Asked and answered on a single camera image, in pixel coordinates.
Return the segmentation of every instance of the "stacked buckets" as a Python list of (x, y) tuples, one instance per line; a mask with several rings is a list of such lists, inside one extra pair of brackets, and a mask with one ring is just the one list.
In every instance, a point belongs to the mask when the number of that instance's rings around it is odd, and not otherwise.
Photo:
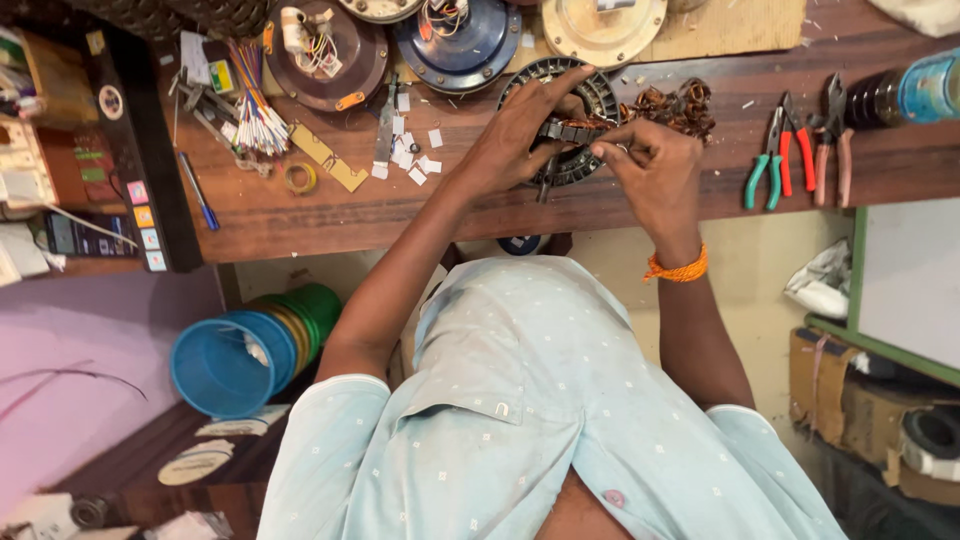
[(174, 384), (204, 414), (248, 417), (316, 359), (342, 308), (336, 293), (309, 283), (200, 321), (170, 352)]

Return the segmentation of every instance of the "green frame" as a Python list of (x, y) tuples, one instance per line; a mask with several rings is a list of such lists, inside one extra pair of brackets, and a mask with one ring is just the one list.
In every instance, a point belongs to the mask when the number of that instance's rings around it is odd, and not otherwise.
[(936, 380), (960, 387), (960, 370), (946, 366), (925, 356), (915, 355), (879, 339), (860, 333), (860, 303), (863, 300), (863, 269), (867, 254), (867, 215), (869, 207), (859, 207), (853, 219), (852, 271), (850, 279), (850, 308), (847, 326), (808, 313), (807, 326), (828, 331), (847, 343), (871, 353), (886, 356), (896, 363), (923, 373)]

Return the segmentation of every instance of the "pliers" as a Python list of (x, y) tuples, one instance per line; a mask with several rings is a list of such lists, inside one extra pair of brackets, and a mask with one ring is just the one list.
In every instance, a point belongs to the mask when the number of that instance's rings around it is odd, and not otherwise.
[(793, 185), (790, 183), (790, 139), (793, 134), (797, 134), (797, 142), (800, 143), (800, 150), (804, 157), (804, 180), (807, 191), (814, 190), (816, 173), (813, 168), (813, 153), (810, 151), (810, 137), (806, 132), (806, 126), (793, 108), (793, 97), (790, 92), (783, 94), (780, 105), (783, 107), (784, 116), (783, 135), (780, 137), (780, 155), (783, 156), (783, 161), (780, 162), (780, 176), (783, 180), (783, 196), (789, 197), (793, 195)]
[(810, 125), (816, 125), (813, 133), (820, 136), (817, 146), (817, 183), (813, 193), (813, 202), (821, 207), (827, 199), (827, 162), (830, 158), (830, 147), (837, 147), (840, 179), (837, 183), (837, 195), (840, 208), (850, 205), (850, 184), (853, 176), (853, 161), (850, 151), (850, 140), (854, 131), (844, 123), (844, 114), (847, 111), (847, 91), (840, 81), (840, 74), (834, 73), (827, 81), (824, 90), (824, 108), (827, 117), (812, 117)]
[(747, 181), (747, 190), (744, 193), (743, 208), (752, 209), (754, 207), (754, 192), (756, 185), (760, 182), (760, 175), (763, 169), (770, 164), (770, 199), (767, 201), (768, 210), (777, 207), (777, 201), (780, 199), (780, 163), (783, 157), (777, 151), (780, 144), (780, 133), (783, 128), (783, 107), (777, 107), (774, 110), (774, 117), (770, 120), (770, 128), (767, 130), (767, 145), (763, 152), (756, 157), (756, 166), (750, 180)]

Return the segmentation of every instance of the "shirt button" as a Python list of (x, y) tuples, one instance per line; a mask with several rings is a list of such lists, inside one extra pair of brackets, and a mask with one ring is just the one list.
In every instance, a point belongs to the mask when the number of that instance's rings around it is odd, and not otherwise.
[(623, 494), (615, 489), (608, 489), (606, 493), (603, 494), (604, 499), (608, 503), (616, 506), (617, 508), (623, 507)]

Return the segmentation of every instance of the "orange thread bracelet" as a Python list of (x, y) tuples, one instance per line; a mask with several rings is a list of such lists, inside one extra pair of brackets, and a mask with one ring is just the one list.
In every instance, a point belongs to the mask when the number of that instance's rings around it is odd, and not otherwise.
[(647, 282), (650, 278), (664, 278), (681, 283), (699, 280), (707, 272), (707, 244), (700, 242), (700, 256), (687, 266), (672, 270), (663, 268), (657, 260), (656, 251), (647, 259), (647, 264), (650, 265), (650, 271), (643, 276), (643, 282)]

